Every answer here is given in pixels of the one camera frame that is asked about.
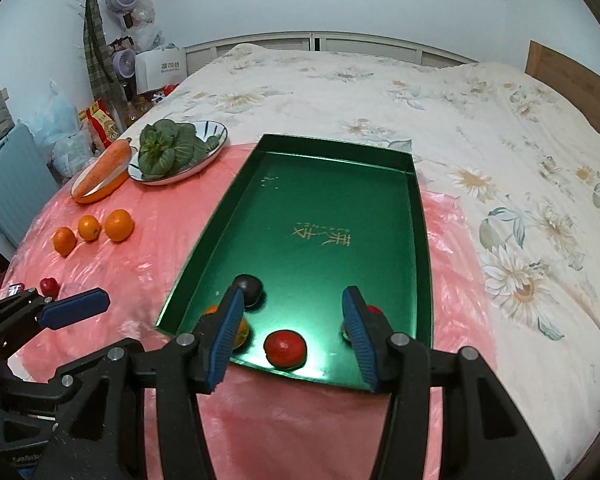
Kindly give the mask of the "wooden headboard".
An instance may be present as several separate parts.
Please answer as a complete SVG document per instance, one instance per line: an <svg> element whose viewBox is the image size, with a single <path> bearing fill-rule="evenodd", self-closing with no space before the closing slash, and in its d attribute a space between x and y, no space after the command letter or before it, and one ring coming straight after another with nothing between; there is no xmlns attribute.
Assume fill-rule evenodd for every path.
<svg viewBox="0 0 600 480"><path fill-rule="evenodd" d="M560 93L600 133L600 76L534 40L529 44L524 72Z"/></svg>

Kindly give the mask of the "red yellow snack bag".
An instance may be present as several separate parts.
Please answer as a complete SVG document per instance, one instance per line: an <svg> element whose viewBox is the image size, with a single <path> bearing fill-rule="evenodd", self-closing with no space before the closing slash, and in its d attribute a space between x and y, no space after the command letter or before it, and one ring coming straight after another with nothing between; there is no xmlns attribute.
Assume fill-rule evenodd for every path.
<svg viewBox="0 0 600 480"><path fill-rule="evenodd" d="M120 136L120 130L103 99L98 99L81 110L79 120L87 125L92 137L104 148L108 148Z"/></svg>

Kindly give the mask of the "light blue suitcase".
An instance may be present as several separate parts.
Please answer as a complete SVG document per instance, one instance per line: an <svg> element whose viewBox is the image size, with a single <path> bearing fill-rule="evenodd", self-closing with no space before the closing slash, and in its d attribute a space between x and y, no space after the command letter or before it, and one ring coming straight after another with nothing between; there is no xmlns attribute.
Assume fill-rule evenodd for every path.
<svg viewBox="0 0 600 480"><path fill-rule="evenodd" d="M29 129L16 125L0 140L0 232L13 248L58 190Z"/></svg>

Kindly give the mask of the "pink plastic sheet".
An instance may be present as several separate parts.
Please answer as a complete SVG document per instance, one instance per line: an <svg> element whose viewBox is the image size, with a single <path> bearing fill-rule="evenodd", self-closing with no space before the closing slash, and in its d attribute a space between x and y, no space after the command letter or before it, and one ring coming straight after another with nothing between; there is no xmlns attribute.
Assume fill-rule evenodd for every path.
<svg viewBox="0 0 600 480"><path fill-rule="evenodd" d="M56 278L62 296L99 287L111 304L96 318L36 336L12 361L14 371L44 382L62 364L125 337L150 350L161 347L164 339L154 324L164 300L250 151L246 144L230 146L182 183L148 188L130 181L88 206L78 205L68 188L60 190L32 223L4 282L31 288L43 278ZM474 346L494 363L489 301L460 201L425 191L422 202L434 284L434 345L444 351ZM126 210L135 222L122 243L112 242L104 231L116 209ZM78 234L86 214L102 226L93 243ZM66 258L52 242L62 226L78 241ZM231 366L215 393L202 396L199 405L221 479L365 479L387 401Z"/></svg>

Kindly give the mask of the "carrot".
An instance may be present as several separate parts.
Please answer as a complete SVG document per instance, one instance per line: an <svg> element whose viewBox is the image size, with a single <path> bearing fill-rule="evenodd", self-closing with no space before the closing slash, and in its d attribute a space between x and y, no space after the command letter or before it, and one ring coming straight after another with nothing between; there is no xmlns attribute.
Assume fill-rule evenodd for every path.
<svg viewBox="0 0 600 480"><path fill-rule="evenodd" d="M129 139L112 142L99 158L76 178L71 188L72 198L76 202L86 200L106 184L110 184L119 174L125 176L132 155Z"/></svg>

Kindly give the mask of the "green shallow box tray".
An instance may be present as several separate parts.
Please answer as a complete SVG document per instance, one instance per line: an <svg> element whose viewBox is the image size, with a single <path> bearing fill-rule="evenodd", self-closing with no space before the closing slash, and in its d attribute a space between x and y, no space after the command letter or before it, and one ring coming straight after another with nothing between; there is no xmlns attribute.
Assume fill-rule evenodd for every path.
<svg viewBox="0 0 600 480"><path fill-rule="evenodd" d="M356 286L394 330L434 339L422 198L411 154L393 148L262 136L216 207L157 318L169 336L192 330L234 278L262 297L245 314L236 364L270 372L265 338L300 334L306 362L294 379L363 389L341 333L341 297Z"/></svg>

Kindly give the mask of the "red smartphone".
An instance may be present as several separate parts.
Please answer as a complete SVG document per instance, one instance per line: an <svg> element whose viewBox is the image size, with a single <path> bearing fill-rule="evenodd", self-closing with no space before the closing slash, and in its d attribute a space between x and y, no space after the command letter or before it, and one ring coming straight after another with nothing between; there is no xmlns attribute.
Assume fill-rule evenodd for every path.
<svg viewBox="0 0 600 480"><path fill-rule="evenodd" d="M11 284L7 289L7 296L16 296L24 291L24 285L22 283Z"/></svg>

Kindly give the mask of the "clear plastic bag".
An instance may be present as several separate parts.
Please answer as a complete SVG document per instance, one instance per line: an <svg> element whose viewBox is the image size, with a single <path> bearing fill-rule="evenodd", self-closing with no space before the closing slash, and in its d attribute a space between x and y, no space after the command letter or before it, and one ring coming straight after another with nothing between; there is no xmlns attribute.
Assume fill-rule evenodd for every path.
<svg viewBox="0 0 600 480"><path fill-rule="evenodd" d="M67 181L92 159L91 133L73 102L50 80L42 103L23 121L47 165Z"/></svg>

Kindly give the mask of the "orange fruit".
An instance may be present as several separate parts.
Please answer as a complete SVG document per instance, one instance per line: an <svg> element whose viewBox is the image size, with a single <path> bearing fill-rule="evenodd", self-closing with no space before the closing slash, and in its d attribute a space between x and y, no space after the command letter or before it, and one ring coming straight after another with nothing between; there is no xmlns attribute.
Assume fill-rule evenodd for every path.
<svg viewBox="0 0 600 480"><path fill-rule="evenodd" d="M76 234L74 234L73 230L67 228L66 226L62 226L57 229L53 235L53 246L54 251L61 255L62 258L68 257L76 248Z"/></svg>
<svg viewBox="0 0 600 480"><path fill-rule="evenodd" d="M134 231L135 222L131 215L124 209L116 209L108 214L104 231L114 243L122 243L127 240Z"/></svg>
<svg viewBox="0 0 600 480"><path fill-rule="evenodd" d="M210 306L206 310L204 310L204 315L210 315L210 314L216 312L218 309L219 309L219 306L217 304L214 304L213 306ZM247 341L249 335L250 335L250 326L249 326L247 319L243 316L242 319L240 320L238 330L237 330L237 333L236 333L236 336L234 339L234 349L237 350L240 347L242 347L245 344L245 342Z"/></svg>
<svg viewBox="0 0 600 480"><path fill-rule="evenodd" d="M87 243L96 242L99 238L102 226L97 218L91 214L81 217L78 222L78 234Z"/></svg>

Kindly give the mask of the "white cardboard box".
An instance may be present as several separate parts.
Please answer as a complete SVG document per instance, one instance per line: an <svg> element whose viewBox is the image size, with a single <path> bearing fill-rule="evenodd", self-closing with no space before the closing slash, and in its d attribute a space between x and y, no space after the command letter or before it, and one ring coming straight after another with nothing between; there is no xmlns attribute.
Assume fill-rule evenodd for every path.
<svg viewBox="0 0 600 480"><path fill-rule="evenodd" d="M180 84L187 77L186 55L178 48L155 49L135 57L135 82L138 93Z"/></svg>

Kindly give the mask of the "plaid scarf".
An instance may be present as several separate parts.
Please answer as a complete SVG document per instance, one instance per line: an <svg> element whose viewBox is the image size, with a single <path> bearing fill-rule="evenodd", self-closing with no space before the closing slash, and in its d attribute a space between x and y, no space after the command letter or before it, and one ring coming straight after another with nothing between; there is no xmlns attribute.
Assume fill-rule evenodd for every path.
<svg viewBox="0 0 600 480"><path fill-rule="evenodd" d="M102 99L108 110L122 122L126 99L112 66L97 0L85 0L84 3L83 47L94 100Z"/></svg>

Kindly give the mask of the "orange rimmed plate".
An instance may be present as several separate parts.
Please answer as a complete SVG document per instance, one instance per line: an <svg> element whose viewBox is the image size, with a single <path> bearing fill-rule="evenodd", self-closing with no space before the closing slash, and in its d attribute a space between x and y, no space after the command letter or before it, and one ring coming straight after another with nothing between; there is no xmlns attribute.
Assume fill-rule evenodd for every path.
<svg viewBox="0 0 600 480"><path fill-rule="evenodd" d="M129 177L128 168L129 168L129 165L126 167L126 175L125 176L122 176L122 174L119 174L110 184L106 184L100 191L94 193L91 197L87 197L86 200L79 200L78 202L76 202L75 200L74 201L78 204L86 205L86 204L92 204L92 203L99 202L100 200L103 200L107 196L111 195L117 188L120 188L120 186L126 180L128 180L128 177Z"/></svg>

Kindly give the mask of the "small red apple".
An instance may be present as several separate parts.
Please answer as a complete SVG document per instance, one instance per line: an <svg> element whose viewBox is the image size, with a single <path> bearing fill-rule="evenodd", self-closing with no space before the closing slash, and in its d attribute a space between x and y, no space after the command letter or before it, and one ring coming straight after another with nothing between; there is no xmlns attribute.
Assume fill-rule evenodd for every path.
<svg viewBox="0 0 600 480"><path fill-rule="evenodd" d="M60 284L56 278L43 278L40 281L40 293L44 297L56 299L60 292Z"/></svg>

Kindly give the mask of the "lower purple fan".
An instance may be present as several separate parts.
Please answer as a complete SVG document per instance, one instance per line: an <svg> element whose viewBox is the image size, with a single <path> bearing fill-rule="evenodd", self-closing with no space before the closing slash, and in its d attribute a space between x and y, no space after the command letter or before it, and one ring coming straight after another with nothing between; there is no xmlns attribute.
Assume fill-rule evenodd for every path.
<svg viewBox="0 0 600 480"><path fill-rule="evenodd" d="M130 79L135 76L136 54L132 49L117 50L111 57L112 67L116 74L122 79Z"/></svg>

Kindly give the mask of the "dark plum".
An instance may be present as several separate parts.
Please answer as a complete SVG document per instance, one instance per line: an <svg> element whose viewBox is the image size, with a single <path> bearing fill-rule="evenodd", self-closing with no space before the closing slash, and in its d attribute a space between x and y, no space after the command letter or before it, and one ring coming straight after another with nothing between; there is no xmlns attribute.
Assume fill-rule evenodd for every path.
<svg viewBox="0 0 600 480"><path fill-rule="evenodd" d="M264 289L260 278L251 274L236 275L233 284L242 290L246 310L256 308L263 297Z"/></svg>

